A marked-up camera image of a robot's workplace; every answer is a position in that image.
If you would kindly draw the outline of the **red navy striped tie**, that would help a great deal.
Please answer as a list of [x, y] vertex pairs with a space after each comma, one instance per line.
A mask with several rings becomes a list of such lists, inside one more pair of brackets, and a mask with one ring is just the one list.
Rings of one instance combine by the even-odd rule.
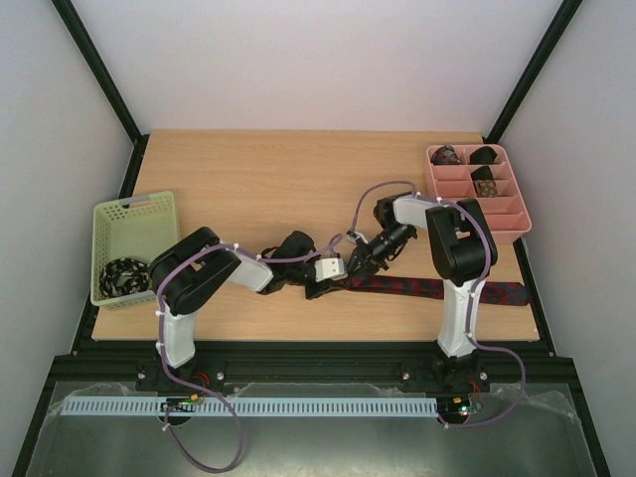
[[[394, 294], [442, 300], [444, 287], [441, 279], [410, 278], [373, 275], [348, 278], [344, 281], [348, 291]], [[531, 293], [519, 282], [487, 281], [481, 291], [480, 302], [491, 305], [523, 307], [530, 303]]]

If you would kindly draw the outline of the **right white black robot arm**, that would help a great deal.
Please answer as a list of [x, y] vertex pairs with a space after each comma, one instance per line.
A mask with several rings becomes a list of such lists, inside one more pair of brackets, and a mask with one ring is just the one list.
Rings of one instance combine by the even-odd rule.
[[356, 247], [349, 259], [351, 276], [388, 268], [416, 237], [427, 231], [432, 262], [443, 283], [443, 322], [436, 339], [435, 381], [452, 390], [477, 372], [476, 321], [479, 299], [498, 252], [480, 205], [405, 193], [379, 200], [374, 216], [382, 231], [367, 239], [352, 223], [346, 237]]

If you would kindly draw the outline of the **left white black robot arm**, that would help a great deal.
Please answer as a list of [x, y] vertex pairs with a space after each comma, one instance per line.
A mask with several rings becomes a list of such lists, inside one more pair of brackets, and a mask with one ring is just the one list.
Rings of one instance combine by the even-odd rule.
[[158, 306], [156, 348], [162, 362], [177, 369], [194, 358], [197, 313], [226, 283], [268, 295], [286, 285], [345, 276], [346, 267], [335, 251], [342, 238], [337, 234], [316, 248], [309, 235], [295, 231], [281, 245], [252, 253], [202, 227], [161, 253], [148, 273]]

